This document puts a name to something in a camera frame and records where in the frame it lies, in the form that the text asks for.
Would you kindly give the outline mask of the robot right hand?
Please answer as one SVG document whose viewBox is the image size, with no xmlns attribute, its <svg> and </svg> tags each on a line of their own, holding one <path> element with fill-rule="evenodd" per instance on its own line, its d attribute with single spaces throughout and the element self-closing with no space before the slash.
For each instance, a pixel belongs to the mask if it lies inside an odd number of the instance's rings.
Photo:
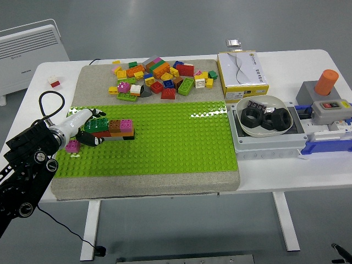
<svg viewBox="0 0 352 264">
<path fill-rule="evenodd" d="M 338 254 L 342 257 L 340 259 L 332 260 L 332 263 L 352 263 L 352 256 L 343 247 L 336 243 L 332 243 L 331 247 L 334 248 Z"/>
</svg>

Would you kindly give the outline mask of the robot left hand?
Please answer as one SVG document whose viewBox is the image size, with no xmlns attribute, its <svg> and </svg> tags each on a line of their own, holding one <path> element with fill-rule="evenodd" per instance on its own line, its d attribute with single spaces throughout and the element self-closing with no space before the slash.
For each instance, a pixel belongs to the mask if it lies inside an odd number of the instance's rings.
<svg viewBox="0 0 352 264">
<path fill-rule="evenodd" d="M 85 108 L 78 111 L 77 113 L 70 115 L 65 121 L 60 124 L 53 126 L 51 129 L 56 129 L 58 137 L 60 139 L 59 149 L 63 149 L 69 143 L 70 138 L 76 138 L 76 140 L 84 145 L 96 147 L 104 142 L 104 138 L 96 137 L 86 131 L 82 131 L 80 128 L 93 117 L 104 117 L 105 112 L 96 108 Z"/>
</svg>

